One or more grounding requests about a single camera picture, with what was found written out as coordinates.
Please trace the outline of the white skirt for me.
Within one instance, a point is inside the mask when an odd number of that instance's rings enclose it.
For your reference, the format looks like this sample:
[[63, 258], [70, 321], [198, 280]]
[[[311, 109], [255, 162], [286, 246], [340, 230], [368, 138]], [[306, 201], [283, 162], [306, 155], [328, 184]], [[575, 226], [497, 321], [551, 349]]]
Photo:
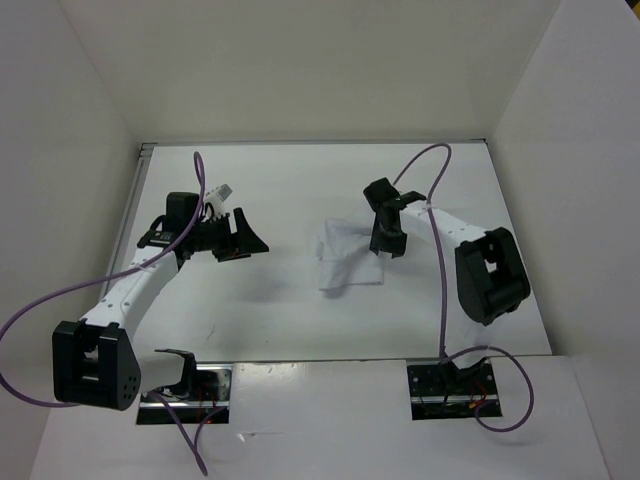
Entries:
[[374, 214], [363, 209], [324, 220], [316, 235], [319, 291], [384, 283], [384, 260], [370, 250], [373, 224]]

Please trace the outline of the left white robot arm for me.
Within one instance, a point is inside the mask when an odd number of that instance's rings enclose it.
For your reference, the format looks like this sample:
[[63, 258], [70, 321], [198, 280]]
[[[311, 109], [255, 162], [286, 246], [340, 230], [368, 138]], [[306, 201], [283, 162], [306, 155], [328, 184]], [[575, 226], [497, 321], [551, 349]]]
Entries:
[[147, 356], [132, 340], [163, 288], [196, 253], [219, 262], [268, 252], [244, 212], [224, 210], [213, 192], [171, 192], [166, 209], [140, 238], [132, 272], [118, 279], [98, 304], [76, 321], [61, 322], [52, 335], [54, 396], [60, 402], [128, 409], [142, 393], [164, 387], [176, 399], [192, 397], [199, 375], [192, 353], [160, 348]]

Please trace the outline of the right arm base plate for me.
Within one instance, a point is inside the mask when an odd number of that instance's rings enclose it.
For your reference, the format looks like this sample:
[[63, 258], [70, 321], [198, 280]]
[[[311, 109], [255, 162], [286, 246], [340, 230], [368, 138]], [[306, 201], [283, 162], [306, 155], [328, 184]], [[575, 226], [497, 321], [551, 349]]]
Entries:
[[413, 421], [502, 416], [493, 368], [483, 358], [469, 368], [436, 360], [406, 365]]

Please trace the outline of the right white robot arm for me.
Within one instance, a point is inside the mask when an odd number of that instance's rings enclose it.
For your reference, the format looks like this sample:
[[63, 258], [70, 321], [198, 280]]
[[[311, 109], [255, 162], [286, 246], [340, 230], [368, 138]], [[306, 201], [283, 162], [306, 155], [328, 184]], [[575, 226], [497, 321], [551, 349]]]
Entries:
[[488, 230], [435, 208], [416, 191], [399, 192], [388, 179], [363, 191], [374, 212], [370, 250], [393, 259], [405, 254], [410, 239], [436, 249], [441, 282], [438, 380], [450, 393], [473, 381], [500, 325], [516, 311], [531, 285], [513, 234]]

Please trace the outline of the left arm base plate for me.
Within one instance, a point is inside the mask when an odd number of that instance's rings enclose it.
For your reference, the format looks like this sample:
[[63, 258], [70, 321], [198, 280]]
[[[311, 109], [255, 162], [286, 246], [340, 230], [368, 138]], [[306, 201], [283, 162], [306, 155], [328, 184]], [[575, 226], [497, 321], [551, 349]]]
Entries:
[[[232, 382], [232, 364], [199, 363], [187, 380], [158, 387], [154, 392], [185, 425], [228, 424]], [[160, 400], [149, 393], [141, 396], [137, 425], [173, 423], [170, 413]]]

